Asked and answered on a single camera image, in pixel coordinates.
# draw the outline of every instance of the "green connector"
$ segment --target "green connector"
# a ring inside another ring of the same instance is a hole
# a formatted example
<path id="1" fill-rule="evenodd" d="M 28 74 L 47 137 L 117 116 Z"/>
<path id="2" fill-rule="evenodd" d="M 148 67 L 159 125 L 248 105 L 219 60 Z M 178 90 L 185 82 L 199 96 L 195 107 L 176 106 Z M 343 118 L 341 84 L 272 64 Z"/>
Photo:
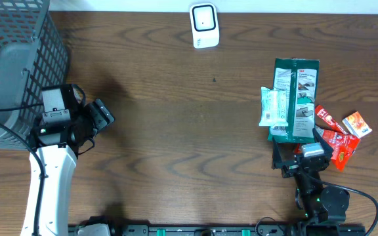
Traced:
<path id="1" fill-rule="evenodd" d="M 241 230 L 241 236 L 250 236 L 250 230 L 242 229 Z"/>
<path id="2" fill-rule="evenodd" d="M 165 229 L 157 229 L 157 236 L 165 236 Z"/>

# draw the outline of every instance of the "red packet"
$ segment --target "red packet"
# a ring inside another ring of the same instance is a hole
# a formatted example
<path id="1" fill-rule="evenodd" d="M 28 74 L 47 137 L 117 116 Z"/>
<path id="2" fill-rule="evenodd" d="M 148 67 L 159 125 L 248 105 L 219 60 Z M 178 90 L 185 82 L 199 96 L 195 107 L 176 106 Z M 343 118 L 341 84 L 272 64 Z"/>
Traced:
<path id="1" fill-rule="evenodd" d="M 316 112 L 316 115 L 322 118 L 322 120 L 325 121 L 325 123 L 328 124 L 334 131 L 348 134 L 345 129 L 343 129 L 342 126 L 339 125 L 339 123 L 336 122 L 321 105 L 317 106 L 314 112 Z"/>
<path id="2" fill-rule="evenodd" d="M 360 143 L 360 139 L 351 134 L 341 134 L 332 130 L 324 130 L 320 127 L 316 127 L 316 131 L 333 148 L 331 160 L 338 170 L 343 171 Z"/>

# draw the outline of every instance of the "white label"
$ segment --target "white label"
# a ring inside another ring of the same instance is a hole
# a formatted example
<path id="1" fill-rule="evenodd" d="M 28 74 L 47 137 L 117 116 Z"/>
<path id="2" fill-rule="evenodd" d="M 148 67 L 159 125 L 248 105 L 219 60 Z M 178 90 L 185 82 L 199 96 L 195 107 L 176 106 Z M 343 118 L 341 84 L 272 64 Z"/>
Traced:
<path id="1" fill-rule="evenodd" d="M 275 69 L 275 78 L 274 78 L 274 89 L 285 90 L 287 93 L 287 106 L 285 108 L 285 114 L 288 114 L 288 105 L 289 105 L 289 86 L 291 84 L 291 69 Z M 287 135 L 285 127 L 271 127 L 270 133 L 272 135 Z"/>
<path id="2" fill-rule="evenodd" d="M 293 136 L 313 138 L 316 75 L 315 69 L 297 70 Z"/>

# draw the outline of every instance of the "basket bottom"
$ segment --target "basket bottom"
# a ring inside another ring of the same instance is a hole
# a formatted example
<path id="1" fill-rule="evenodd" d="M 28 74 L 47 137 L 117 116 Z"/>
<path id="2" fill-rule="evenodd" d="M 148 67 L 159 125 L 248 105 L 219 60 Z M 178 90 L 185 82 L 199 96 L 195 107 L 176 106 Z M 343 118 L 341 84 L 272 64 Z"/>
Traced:
<path id="1" fill-rule="evenodd" d="M 0 52 L 0 108 L 21 106 L 27 78 L 22 75 L 30 55 L 32 44 L 9 43 Z M 12 111 L 0 112 L 0 123 L 6 124 Z"/>

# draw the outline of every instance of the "black square outline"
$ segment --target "black square outline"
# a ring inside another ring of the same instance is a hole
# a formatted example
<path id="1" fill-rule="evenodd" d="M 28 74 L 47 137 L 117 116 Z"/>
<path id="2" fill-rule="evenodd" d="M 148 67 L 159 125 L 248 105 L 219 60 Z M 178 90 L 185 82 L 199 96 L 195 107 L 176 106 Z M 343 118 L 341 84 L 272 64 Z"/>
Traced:
<path id="1" fill-rule="evenodd" d="M 214 27 L 213 28 L 209 28 L 209 29 L 201 29 L 201 30 L 198 30 L 196 28 L 196 22 L 195 22 L 195 9 L 196 8 L 200 8 L 200 7 L 211 7 L 211 10 L 213 11 L 213 21 L 214 21 Z M 202 32 L 202 31 L 211 31 L 211 30 L 215 30 L 216 28 L 216 23 L 215 23 L 215 13 L 214 13 L 214 8 L 212 5 L 201 5 L 201 6 L 196 6 L 194 8 L 192 8 L 192 20 L 194 21 L 194 27 L 195 27 L 195 30 L 198 31 L 198 32 Z"/>

